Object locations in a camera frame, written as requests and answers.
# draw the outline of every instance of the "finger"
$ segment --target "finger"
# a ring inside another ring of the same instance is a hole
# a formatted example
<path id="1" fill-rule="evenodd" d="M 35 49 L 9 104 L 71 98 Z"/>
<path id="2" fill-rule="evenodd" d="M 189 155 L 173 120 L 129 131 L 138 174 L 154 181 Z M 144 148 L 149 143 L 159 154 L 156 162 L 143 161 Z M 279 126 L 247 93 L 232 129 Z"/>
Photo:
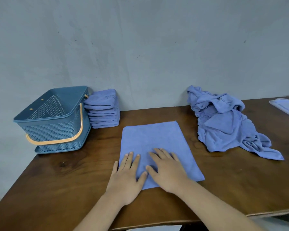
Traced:
<path id="1" fill-rule="evenodd" d="M 179 158 L 177 157 L 175 153 L 172 152 L 171 155 L 175 161 L 180 162 Z"/>
<path id="2" fill-rule="evenodd" d="M 131 165 L 131 170 L 132 170 L 134 173 L 136 173 L 136 171 L 137 171 L 138 164 L 139 164 L 139 159 L 140 159 L 140 155 L 138 154 L 138 155 L 136 155 L 136 158 L 135 158 L 133 164 Z"/>
<path id="3" fill-rule="evenodd" d="M 171 155 L 163 148 L 160 148 L 160 150 L 165 154 L 166 157 L 172 159 Z"/>
<path id="4" fill-rule="evenodd" d="M 131 151 L 127 157 L 124 169 L 130 169 L 131 168 L 131 162 L 133 160 L 133 152 Z"/>
<path id="5" fill-rule="evenodd" d="M 154 150 L 155 150 L 155 152 L 158 154 L 158 156 L 161 159 L 165 159 L 166 158 L 165 154 L 159 148 L 154 148 Z"/>
<path id="6" fill-rule="evenodd" d="M 150 157 L 152 157 L 152 159 L 154 160 L 154 162 L 156 164 L 158 164 L 158 162 L 161 160 L 156 154 L 154 154 L 153 152 L 149 152 Z"/>
<path id="7" fill-rule="evenodd" d="M 156 181 L 158 173 L 150 165 L 147 165 L 145 168 L 146 168 L 147 172 L 151 175 L 153 180 Z"/>
<path id="8" fill-rule="evenodd" d="M 121 161 L 121 164 L 120 164 L 120 167 L 118 169 L 118 171 L 121 171 L 123 170 L 124 166 L 125 166 L 125 163 L 126 163 L 126 160 L 127 160 L 127 157 L 128 157 L 128 154 L 126 153 L 123 157 L 123 160 Z"/>
<path id="9" fill-rule="evenodd" d="M 114 175 L 117 171 L 118 171 L 118 162 L 115 161 L 115 163 L 113 164 L 113 167 L 112 167 L 111 176 Z"/>
<path id="10" fill-rule="evenodd" d="M 148 176 L 148 172 L 147 172 L 147 171 L 144 171 L 144 172 L 141 174 L 140 178 L 138 179 L 137 184 L 139 185 L 140 190 L 141 190 L 142 187 L 144 186 L 144 183 L 145 183 L 145 181 L 146 181 L 146 179 L 147 179 L 147 176 Z"/>

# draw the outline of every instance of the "left hand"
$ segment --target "left hand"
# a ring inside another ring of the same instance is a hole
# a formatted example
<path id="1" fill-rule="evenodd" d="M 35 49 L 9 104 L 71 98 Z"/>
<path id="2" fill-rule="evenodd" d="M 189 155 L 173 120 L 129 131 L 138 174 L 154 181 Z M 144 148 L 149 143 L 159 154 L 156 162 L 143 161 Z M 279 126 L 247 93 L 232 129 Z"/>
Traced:
<path id="1" fill-rule="evenodd" d="M 140 193 L 148 175 L 147 171 L 144 171 L 137 181 L 136 170 L 140 155 L 136 156 L 133 163 L 132 159 L 133 152 L 125 154 L 119 169 L 117 169 L 118 162 L 115 162 L 106 188 L 105 194 L 116 196 L 121 206 L 128 205 L 134 201 Z"/>

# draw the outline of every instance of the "forearm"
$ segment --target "forearm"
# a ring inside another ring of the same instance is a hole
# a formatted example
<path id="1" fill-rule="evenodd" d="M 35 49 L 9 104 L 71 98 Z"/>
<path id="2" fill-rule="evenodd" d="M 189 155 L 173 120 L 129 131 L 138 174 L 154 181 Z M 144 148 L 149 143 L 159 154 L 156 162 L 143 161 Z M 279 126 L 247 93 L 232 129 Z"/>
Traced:
<path id="1" fill-rule="evenodd" d="M 195 212 L 210 231 L 262 230 L 243 213 L 192 180 L 183 183 L 175 194 Z"/>
<path id="2" fill-rule="evenodd" d="M 74 231 L 106 231 L 121 208 L 116 196 L 105 193 Z"/>

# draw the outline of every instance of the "hand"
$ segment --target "hand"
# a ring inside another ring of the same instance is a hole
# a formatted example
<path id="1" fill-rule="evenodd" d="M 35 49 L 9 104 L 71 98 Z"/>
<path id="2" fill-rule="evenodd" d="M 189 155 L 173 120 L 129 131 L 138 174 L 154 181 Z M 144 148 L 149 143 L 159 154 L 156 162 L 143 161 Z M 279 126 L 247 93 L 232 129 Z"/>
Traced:
<path id="1" fill-rule="evenodd" d="M 176 154 L 171 153 L 171 157 L 165 149 L 155 148 L 154 150 L 157 154 L 153 152 L 149 154 L 158 166 L 158 173 L 149 165 L 146 166 L 146 170 L 162 189 L 176 194 L 177 189 L 189 180 L 185 170 Z"/>
<path id="2" fill-rule="evenodd" d="M 137 155 L 132 163 L 133 152 L 125 154 L 121 165 L 118 162 L 113 165 L 112 173 L 106 188 L 105 194 L 116 196 L 121 206 L 125 206 L 134 201 L 141 191 L 148 173 L 144 171 L 138 181 L 136 181 L 136 170 L 138 168 L 140 155 Z"/>

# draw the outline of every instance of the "blue plastic basket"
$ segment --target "blue plastic basket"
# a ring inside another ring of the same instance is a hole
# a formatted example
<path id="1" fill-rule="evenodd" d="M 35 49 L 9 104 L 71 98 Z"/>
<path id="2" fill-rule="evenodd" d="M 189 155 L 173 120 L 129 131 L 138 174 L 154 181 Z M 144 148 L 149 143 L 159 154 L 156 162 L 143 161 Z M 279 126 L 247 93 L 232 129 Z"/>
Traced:
<path id="1" fill-rule="evenodd" d="M 81 148 L 91 129 L 83 102 L 86 86 L 51 89 L 14 118 L 36 153 L 73 151 Z"/>

